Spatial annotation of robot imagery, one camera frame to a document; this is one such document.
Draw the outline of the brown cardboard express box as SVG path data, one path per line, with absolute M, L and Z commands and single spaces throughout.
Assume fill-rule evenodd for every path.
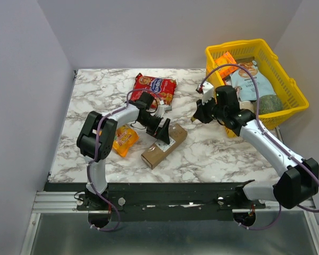
M 173 125 L 169 128 L 170 143 L 157 140 L 141 154 L 141 159 L 148 167 L 154 169 L 185 141 L 187 135 L 188 132 L 181 125 Z

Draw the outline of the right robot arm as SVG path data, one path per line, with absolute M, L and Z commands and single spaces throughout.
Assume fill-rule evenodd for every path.
M 277 201 L 291 209 L 318 193 L 319 165 L 314 159 L 304 159 L 273 136 L 255 114 L 240 109 L 236 90 L 231 86 L 214 88 L 204 82 L 197 91 L 202 98 L 196 102 L 192 119 L 207 124 L 218 121 L 237 136 L 250 143 L 275 169 L 274 181 L 247 181 L 234 194 L 234 203 L 246 208 L 254 200 Z

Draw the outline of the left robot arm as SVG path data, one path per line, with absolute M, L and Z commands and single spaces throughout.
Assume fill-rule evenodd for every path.
M 141 96 L 130 100 L 127 93 L 125 103 L 108 113 L 91 111 L 81 128 L 77 138 L 77 147 L 87 164 L 86 189 L 92 193 L 89 204 L 96 210 L 103 209 L 107 204 L 115 207 L 104 194 L 107 189 L 106 158 L 113 149 L 113 142 L 118 128 L 125 124 L 138 122 L 146 128 L 146 133 L 170 144 L 169 126 L 171 120 L 164 118 L 165 106 L 159 105 L 154 113 L 149 112 L 154 96 L 147 89 L 140 89 Z

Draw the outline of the yellow corn snack bag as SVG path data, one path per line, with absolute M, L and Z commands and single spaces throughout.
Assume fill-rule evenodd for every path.
M 125 157 L 129 149 L 138 141 L 139 136 L 129 125 L 123 125 L 117 129 L 113 141 L 113 149 Z

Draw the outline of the white tape roll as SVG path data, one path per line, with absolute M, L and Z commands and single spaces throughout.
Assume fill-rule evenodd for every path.
M 254 105 L 251 101 L 240 101 L 239 102 L 240 109 L 248 109 L 252 113 L 254 113 Z

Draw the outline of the red candy bag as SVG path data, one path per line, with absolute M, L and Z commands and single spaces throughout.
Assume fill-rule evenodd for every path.
M 177 82 L 174 79 L 165 79 L 152 76 L 145 76 L 139 73 L 135 78 L 133 89 L 147 89 L 147 93 L 154 97 L 151 108 L 162 101 L 164 105 L 171 106 Z

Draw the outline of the light blue chips bag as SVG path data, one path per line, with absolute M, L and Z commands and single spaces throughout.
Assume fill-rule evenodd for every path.
M 259 71 L 258 64 L 253 58 L 240 60 L 238 63 L 253 76 L 259 97 L 276 95 L 269 80 Z M 237 69 L 230 75 L 231 85 L 237 90 L 240 101 L 256 101 L 256 89 L 251 77 L 243 69 Z

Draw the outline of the green melon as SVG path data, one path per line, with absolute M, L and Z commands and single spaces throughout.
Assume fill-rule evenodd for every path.
M 283 103 L 277 95 L 265 95 L 260 97 L 259 115 L 275 113 L 283 110 Z

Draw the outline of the yellow plastic basket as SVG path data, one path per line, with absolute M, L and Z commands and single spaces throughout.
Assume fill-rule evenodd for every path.
M 208 46 L 206 54 L 206 74 L 216 68 L 215 60 L 229 52 L 234 59 L 254 57 L 259 71 L 268 78 L 274 91 L 283 103 L 283 110 L 260 115 L 264 126 L 272 130 L 293 114 L 306 110 L 309 102 L 298 88 L 295 80 L 290 78 L 279 63 L 278 57 L 263 39 L 237 40 L 220 45 Z

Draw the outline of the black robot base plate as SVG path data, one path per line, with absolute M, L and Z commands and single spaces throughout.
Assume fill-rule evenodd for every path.
M 85 183 L 46 183 L 46 192 L 76 192 L 75 210 L 99 226 L 113 222 L 240 220 L 252 225 L 265 202 L 250 201 L 243 183 L 109 183 L 105 200 L 85 190 Z

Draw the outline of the aluminium frame rail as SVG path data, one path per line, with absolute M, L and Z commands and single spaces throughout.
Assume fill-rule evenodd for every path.
M 285 210 L 264 231 L 234 222 L 130 222 L 113 233 L 89 228 L 71 192 L 35 196 L 22 254 L 319 254 L 314 214 Z

